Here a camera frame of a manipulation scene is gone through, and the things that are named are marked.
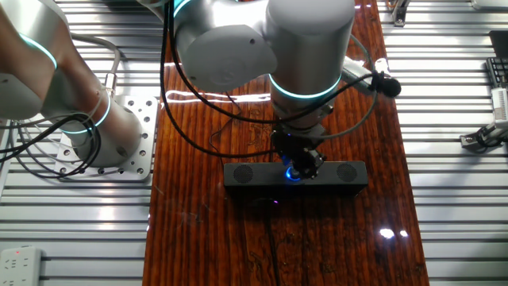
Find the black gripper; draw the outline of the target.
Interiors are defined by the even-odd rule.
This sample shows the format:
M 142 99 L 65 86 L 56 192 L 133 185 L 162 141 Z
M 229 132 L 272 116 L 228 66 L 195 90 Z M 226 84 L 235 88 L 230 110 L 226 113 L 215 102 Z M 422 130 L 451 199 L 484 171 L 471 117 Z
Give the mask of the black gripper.
M 301 179 L 314 178 L 326 160 L 326 155 L 323 153 L 307 153 L 315 151 L 323 142 L 321 139 L 297 137 L 281 129 L 274 129 L 271 142 L 285 169 L 293 167 L 293 159 L 296 157 L 295 171 Z

